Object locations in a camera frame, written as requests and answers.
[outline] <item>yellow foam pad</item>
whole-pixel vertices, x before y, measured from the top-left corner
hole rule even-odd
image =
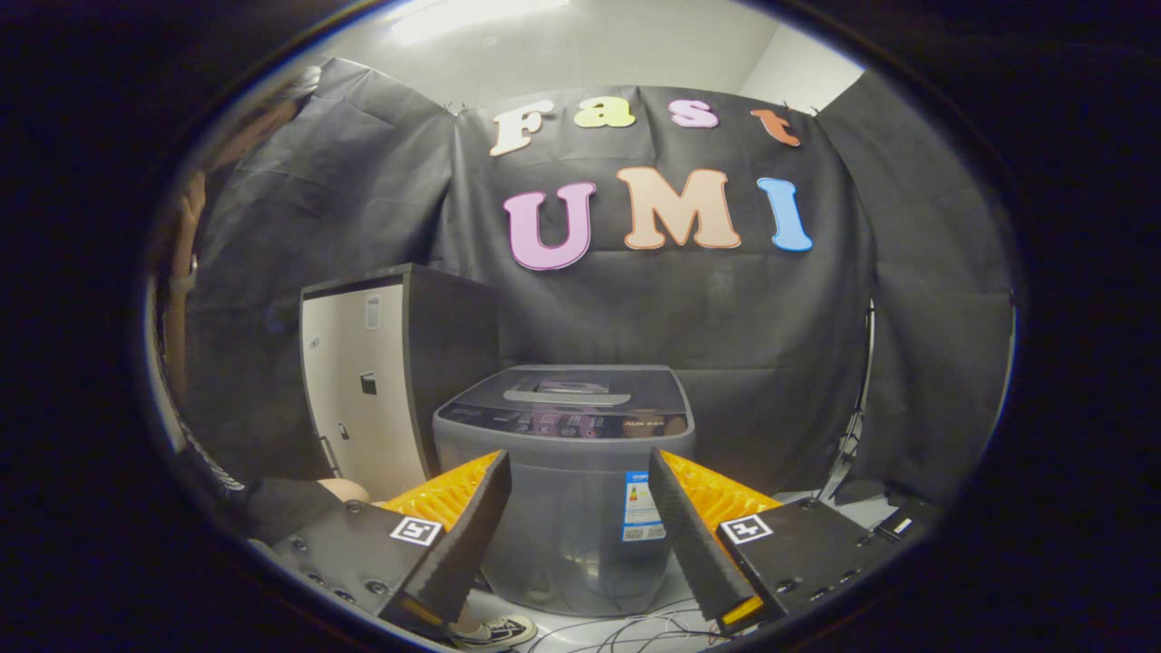
[[[685,495],[690,497],[690,502],[698,511],[698,516],[701,517],[701,522],[709,529],[717,546],[721,546],[723,551],[726,547],[722,546],[722,540],[717,537],[719,524],[781,505],[760,491],[748,488],[692,460],[686,460],[668,451],[662,451],[661,455],[669,468],[673,471],[677,482],[685,490]],[[737,623],[760,610],[763,605],[762,598],[751,596],[722,616],[722,623],[727,625]]]
[[[376,503],[376,505],[409,517],[439,522],[444,524],[445,530],[450,531],[452,526],[460,519],[460,515],[467,509],[468,502],[471,501],[476,488],[484,479],[488,467],[499,454],[499,451],[493,451],[475,460],[469,460],[421,486],[417,486],[390,501]]]

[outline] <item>shoe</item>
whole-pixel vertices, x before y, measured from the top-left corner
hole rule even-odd
[[[536,624],[527,617],[512,615],[484,622],[479,630],[473,633],[452,632],[452,641],[464,651],[488,653],[506,651],[518,644],[524,644],[536,636]]]

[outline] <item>black electronic device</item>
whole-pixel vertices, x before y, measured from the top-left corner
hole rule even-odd
[[[336,596],[411,625],[414,617],[404,608],[409,597],[403,588],[444,536],[437,522],[351,501],[273,548],[283,564]]]
[[[910,497],[884,519],[874,531],[892,541],[917,541],[939,519],[940,509],[922,498]]]
[[[431,489],[434,496],[440,491]],[[442,491],[462,496],[462,489],[445,487]],[[428,514],[423,508],[402,509],[408,512],[403,515],[349,501],[273,548],[283,565],[336,596],[396,625],[440,638],[444,626],[463,609],[511,491],[509,454],[502,451],[454,524],[448,522],[449,530],[441,522],[417,517]],[[456,502],[441,503],[446,514]]]
[[[894,547],[815,498],[722,522],[717,537],[766,604],[767,619],[834,598]]]

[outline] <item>black fabric backdrop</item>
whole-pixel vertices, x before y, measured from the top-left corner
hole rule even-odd
[[[629,101],[636,122],[577,127],[577,105],[601,95]],[[555,106],[524,149],[489,156],[492,119],[549,99]],[[682,128],[668,106],[702,100],[712,129]],[[776,141],[751,109],[787,116],[802,144]],[[726,174],[726,200],[742,244],[702,249],[668,237],[657,250],[625,245],[628,187],[616,171],[652,166],[680,192],[690,172]],[[662,364],[685,386],[697,423],[697,459],[765,491],[810,487],[858,394],[870,297],[871,241],[851,178],[815,121],[722,93],[636,86],[589,87],[515,98],[460,114],[452,189],[432,264],[496,287],[500,354],[509,363]],[[763,177],[798,187],[806,252],[773,245]],[[590,181],[592,243],[558,271],[521,267],[511,252],[504,201],[543,192],[541,238],[565,237],[556,189]]]
[[[884,112],[878,82],[865,80],[820,120],[636,86],[547,92],[453,116],[381,73],[326,63],[307,108],[231,174],[200,234],[190,425],[244,479],[325,475],[298,367],[298,290],[414,261],[499,290],[507,363],[670,365],[693,408],[699,462],[769,493],[816,487],[861,381],[874,292],[882,368],[860,471],[942,496],[990,431],[1003,383],[1008,323],[998,329],[990,302],[1002,258],[979,229],[995,207],[976,200],[917,115]],[[628,100],[636,123],[574,124],[577,103],[598,95]],[[542,99],[555,109],[532,143],[489,156],[492,119]],[[676,99],[707,102],[720,123],[677,125]],[[801,146],[766,134],[750,115],[762,108],[786,117]],[[629,166],[656,167],[677,191],[693,170],[723,172],[742,244],[678,246],[666,234],[658,250],[628,249],[628,188],[615,173]],[[772,244],[763,177],[796,186],[809,251]],[[555,192],[578,181],[597,187],[587,253],[558,271],[521,267],[503,202],[545,193],[541,238],[556,244],[567,224]],[[981,306],[996,317],[981,322]]]
[[[875,344],[856,472],[947,503],[980,459],[1012,329],[1008,218],[947,143],[866,72],[819,116],[875,242]]]
[[[240,479],[330,475],[303,388],[298,292],[425,258],[453,120],[380,72],[331,59],[302,113],[236,167],[203,216],[183,412]]]

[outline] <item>washing machine control panel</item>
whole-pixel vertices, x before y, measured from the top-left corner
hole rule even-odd
[[[682,412],[643,409],[611,415],[577,407],[522,410],[452,403],[444,407],[439,416],[492,431],[555,438],[652,438],[679,436],[688,428]]]

